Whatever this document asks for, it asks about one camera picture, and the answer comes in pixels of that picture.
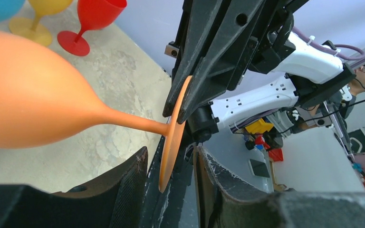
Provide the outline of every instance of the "red goblet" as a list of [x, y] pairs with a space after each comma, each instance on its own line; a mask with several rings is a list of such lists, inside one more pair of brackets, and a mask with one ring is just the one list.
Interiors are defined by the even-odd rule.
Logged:
[[80, 21], [80, 31], [79, 33], [61, 31], [57, 35], [59, 44], [73, 55], [88, 55], [90, 47], [82, 37], [83, 33], [109, 26], [125, 9], [126, 5], [126, 0], [79, 0], [77, 2], [77, 15]]

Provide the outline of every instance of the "red object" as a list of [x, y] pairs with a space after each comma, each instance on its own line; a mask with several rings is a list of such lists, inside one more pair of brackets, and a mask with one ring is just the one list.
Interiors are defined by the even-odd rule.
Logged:
[[126, 6], [126, 0], [79, 0], [77, 15], [81, 26], [80, 31], [78, 34], [71, 31], [58, 33], [58, 43], [73, 55], [86, 56], [90, 52], [90, 47], [82, 37], [83, 33], [109, 26]]
[[268, 155], [274, 162], [283, 161], [282, 149], [272, 149], [268, 151]]
[[265, 142], [265, 139], [264, 137], [262, 136], [258, 136], [256, 139], [255, 139], [255, 145], [262, 145], [264, 146], [264, 148], [267, 150], [270, 148], [270, 146]]

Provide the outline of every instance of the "man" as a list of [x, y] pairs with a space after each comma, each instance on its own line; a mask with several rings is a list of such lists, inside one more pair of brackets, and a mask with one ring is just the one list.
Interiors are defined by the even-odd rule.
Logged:
[[[350, 94], [352, 95], [352, 100], [349, 101], [349, 102], [343, 101], [340, 92], [334, 94], [328, 100], [330, 102], [333, 102], [338, 109], [341, 108], [341, 107], [345, 107], [345, 108], [342, 108], [339, 111], [340, 115], [344, 119], [346, 119], [349, 116], [349, 113], [353, 109], [353, 106], [348, 107], [348, 108], [346, 106], [353, 104], [355, 102], [355, 100], [356, 100], [356, 96], [358, 94], [361, 94], [361, 93], [365, 92], [365, 65], [363, 65], [363, 66], [359, 67], [358, 69], [356, 69], [355, 70], [355, 73], [356, 73], [356, 78], [353, 79], [348, 84]], [[317, 112], [320, 112], [319, 105], [317, 105], [315, 107], [309, 108], [309, 112], [310, 112], [310, 114], [312, 116], [315, 115]], [[310, 128], [314, 128], [314, 127], [316, 127], [316, 125], [308, 126], [304, 122], [304, 120], [299, 119], [298, 121], [296, 121], [295, 125], [290, 129], [290, 132], [292, 134], [296, 134], [296, 133], [300, 133], [300, 132], [302, 132], [304, 130], [307, 130], [307, 129], [310, 129]]]

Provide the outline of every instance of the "yellow goblet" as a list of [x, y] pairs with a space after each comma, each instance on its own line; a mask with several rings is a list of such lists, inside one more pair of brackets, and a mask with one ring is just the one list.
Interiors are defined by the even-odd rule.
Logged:
[[52, 43], [52, 35], [40, 20], [44, 16], [64, 11], [73, 0], [28, 0], [36, 15], [34, 19], [14, 17], [9, 21], [11, 33], [33, 40], [41, 45]]

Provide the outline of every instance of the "table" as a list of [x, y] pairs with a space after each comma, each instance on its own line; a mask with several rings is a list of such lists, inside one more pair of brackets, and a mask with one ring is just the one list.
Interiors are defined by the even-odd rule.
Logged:
[[[17, 16], [34, 16], [28, 2]], [[91, 52], [77, 57], [63, 50], [56, 39], [62, 30], [78, 32], [76, 1], [67, 10], [44, 17], [41, 23], [54, 36], [49, 48], [76, 67], [108, 106], [167, 121], [162, 111], [170, 77], [115, 24], [86, 32], [83, 37]], [[0, 22], [0, 30], [9, 32], [8, 21]], [[67, 191], [119, 165], [142, 146], [148, 147], [150, 164], [159, 139], [153, 133], [100, 125], [47, 146], [0, 149], [0, 183], [27, 183], [47, 192]]]

